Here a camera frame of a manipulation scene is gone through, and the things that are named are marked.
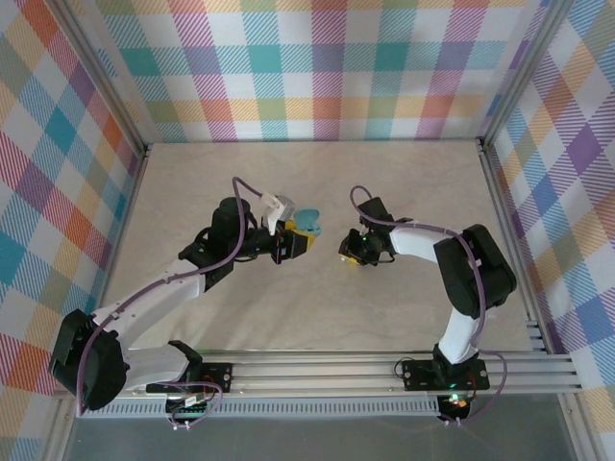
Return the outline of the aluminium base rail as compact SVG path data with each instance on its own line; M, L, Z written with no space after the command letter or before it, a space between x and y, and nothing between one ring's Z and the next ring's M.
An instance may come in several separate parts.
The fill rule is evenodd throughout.
M215 383L228 397L374 397L387 392L435 396L566 394L580 389L567 355L482 353L445 376L425 353L184 352L172 345L132 350L86 369L82 399L89 410L137 395L176 398Z

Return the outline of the aluminium side rail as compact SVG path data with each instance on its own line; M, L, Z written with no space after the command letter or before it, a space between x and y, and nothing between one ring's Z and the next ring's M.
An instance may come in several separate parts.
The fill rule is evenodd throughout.
M124 200L121 207L121 213L117 220L117 225L111 225L111 249L107 252L106 266L103 269L101 276L96 276L94 279L94 293L95 303L92 308L86 308L86 315L88 321L91 323L93 330L90 339L86 342L86 354L87 357L89 350L92 348L95 339L102 335L103 331L107 328L108 322L114 320L115 310L120 304L111 304L111 312L105 310L103 300L109 288L110 279L118 259L118 255L121 252L121 246L125 237L126 228L129 226L129 221L135 206L135 200L138 196L139 188L141 187L143 177L148 165L148 161L151 156L151 148L153 145L146 147L145 152L137 157L135 163L135 174L128 178L123 188L121 189L120 198Z
M528 268L523 258L522 247L516 233L512 215L506 205L504 189L500 184L495 167L495 149L490 147L482 137L476 139L480 165L486 179L491 201L495 208L499 228L503 235L505 252L512 270L518 281L518 290L523 301L527 320L534 323L542 340L542 351L546 354L556 354L558 349L549 332L547 322L539 307L537 295L531 282Z

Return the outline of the grey metal panel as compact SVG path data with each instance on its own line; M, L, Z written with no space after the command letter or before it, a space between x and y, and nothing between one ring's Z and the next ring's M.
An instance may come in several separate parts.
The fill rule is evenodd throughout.
M61 461L578 461L559 430L487 435L409 419L220 419L190 431L161 420L73 425Z

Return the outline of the aluminium frame post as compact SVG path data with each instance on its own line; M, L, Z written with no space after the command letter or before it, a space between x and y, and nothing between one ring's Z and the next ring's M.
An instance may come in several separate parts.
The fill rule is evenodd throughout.
M44 0L44 2L67 35L88 75L100 91L102 98L116 119L122 133L126 135L128 143L137 152L139 158L146 158L148 145L143 142L132 117L111 81L109 73L96 53L95 48L91 45L68 0Z
M576 0L538 0L531 19L524 26L514 55L482 122L477 147L486 154L533 77L538 64Z

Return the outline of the teal earbud charging case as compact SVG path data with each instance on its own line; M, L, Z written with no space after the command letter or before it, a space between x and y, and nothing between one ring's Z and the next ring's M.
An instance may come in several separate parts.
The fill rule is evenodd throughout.
M293 219L296 230L305 232L315 237L322 233L322 228L318 222L320 211L317 208L304 207L295 211Z

